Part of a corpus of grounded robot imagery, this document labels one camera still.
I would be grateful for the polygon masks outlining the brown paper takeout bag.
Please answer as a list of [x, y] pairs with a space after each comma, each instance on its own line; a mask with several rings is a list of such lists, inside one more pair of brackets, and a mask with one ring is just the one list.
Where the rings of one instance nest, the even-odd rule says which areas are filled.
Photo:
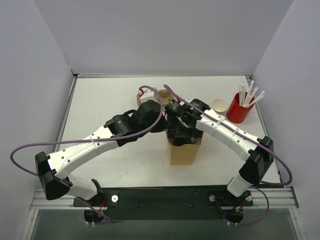
[[172, 166], [193, 165], [202, 144], [203, 134], [173, 136], [166, 131], [166, 138], [169, 164]]

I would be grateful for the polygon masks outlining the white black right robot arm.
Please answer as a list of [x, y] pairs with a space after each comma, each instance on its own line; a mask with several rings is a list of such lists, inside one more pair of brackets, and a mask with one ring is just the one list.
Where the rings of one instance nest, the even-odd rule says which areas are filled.
[[206, 133], [229, 147], [244, 161], [226, 187], [235, 197], [240, 197], [250, 186], [260, 184], [274, 162], [270, 153], [262, 149], [262, 146], [273, 149], [273, 141], [269, 137], [261, 139], [244, 132], [199, 99], [195, 98], [189, 103], [172, 100], [164, 112], [170, 136], [175, 127], [184, 134]]

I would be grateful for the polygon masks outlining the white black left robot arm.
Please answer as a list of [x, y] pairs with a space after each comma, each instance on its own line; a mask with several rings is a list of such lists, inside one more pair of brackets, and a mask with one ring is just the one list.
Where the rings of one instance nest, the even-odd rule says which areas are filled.
[[146, 133], [158, 133], [166, 128], [161, 105], [153, 100], [142, 103], [138, 109], [114, 116], [84, 143], [69, 146], [57, 152], [40, 152], [35, 156], [36, 171], [47, 200], [70, 195], [96, 206], [103, 199], [103, 191], [95, 179], [82, 179], [72, 172], [91, 159], [135, 142]]

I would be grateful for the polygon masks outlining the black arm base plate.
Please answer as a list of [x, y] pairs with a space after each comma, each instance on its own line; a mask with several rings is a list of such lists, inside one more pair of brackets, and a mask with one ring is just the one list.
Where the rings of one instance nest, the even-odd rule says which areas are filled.
[[88, 204], [115, 222], [139, 220], [216, 220], [225, 211], [251, 207], [251, 192], [239, 197], [226, 185], [103, 188]]

